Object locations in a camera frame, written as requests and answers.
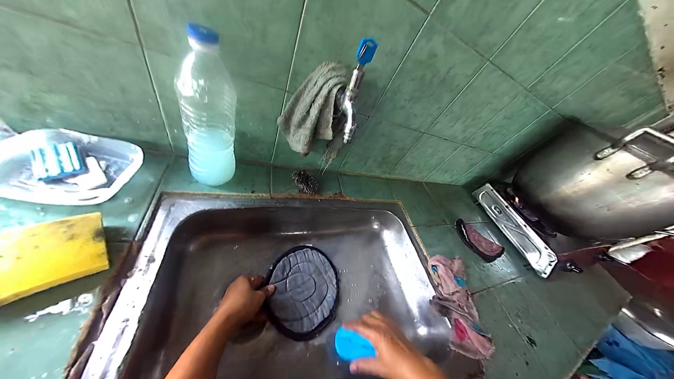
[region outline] sink rim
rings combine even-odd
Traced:
[[[163,193],[154,212],[133,269],[122,285],[119,296],[105,320],[98,340],[86,363],[82,378],[116,378],[133,344],[145,304],[174,230],[196,213],[206,210],[238,208],[342,208],[379,210],[391,213],[403,225],[424,270],[429,256],[411,225],[401,203],[397,200],[343,200],[311,198],[260,198],[226,194],[197,194],[187,192]],[[429,276],[437,292],[437,286]]]

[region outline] blue and white brush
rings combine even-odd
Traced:
[[[87,171],[78,147],[73,142],[35,148],[30,154],[33,175],[39,180],[63,179]]]

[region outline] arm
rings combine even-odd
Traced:
[[[385,379],[445,379],[433,361],[419,353],[402,334],[398,325],[377,311],[344,327],[366,338],[374,346],[374,358],[351,362],[352,374],[369,374]]]
[[[185,349],[166,379],[216,377],[227,340],[236,329],[258,314],[264,299],[274,292],[273,285],[255,290],[263,280],[262,276],[240,276],[229,285],[218,309]]]

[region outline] pink rag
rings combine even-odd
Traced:
[[[452,325],[450,347],[471,358],[489,359],[494,344],[479,324],[477,309],[466,288],[466,269],[461,258],[434,256],[428,261],[428,269],[440,290],[431,303]]]

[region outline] water faucet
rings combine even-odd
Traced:
[[[356,51],[356,62],[358,62],[358,65],[353,69],[351,80],[346,87],[346,91],[342,97],[342,106],[340,107],[346,115],[346,123],[344,124],[345,144],[350,143],[356,133],[358,125],[356,125],[356,121],[354,120],[356,113],[355,103],[358,97],[358,89],[361,87],[361,82],[363,82],[363,68],[372,61],[372,57],[374,57],[377,51],[377,46],[373,38],[363,38],[360,46],[358,46],[358,51]]]

